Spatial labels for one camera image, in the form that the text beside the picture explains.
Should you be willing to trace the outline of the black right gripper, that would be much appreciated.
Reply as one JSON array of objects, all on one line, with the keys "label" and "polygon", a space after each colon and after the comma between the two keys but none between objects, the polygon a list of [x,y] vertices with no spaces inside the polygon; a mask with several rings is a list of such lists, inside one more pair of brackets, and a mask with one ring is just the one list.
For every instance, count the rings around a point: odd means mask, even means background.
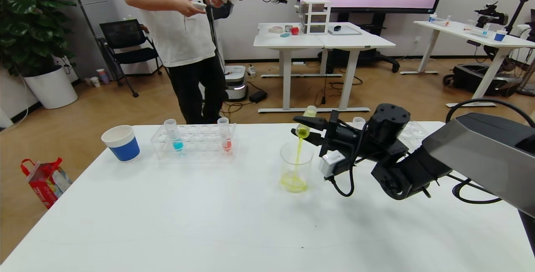
[{"label": "black right gripper", "polygon": [[[319,156],[328,152],[338,151],[347,158],[356,158],[359,155],[359,147],[364,141],[367,131],[367,123],[361,129],[355,128],[339,118],[340,112],[333,110],[326,120],[322,117],[295,116],[293,120],[298,123],[298,128],[291,129],[291,133],[300,140],[320,146]],[[325,136],[321,133],[311,132],[310,129],[325,130]]]}]

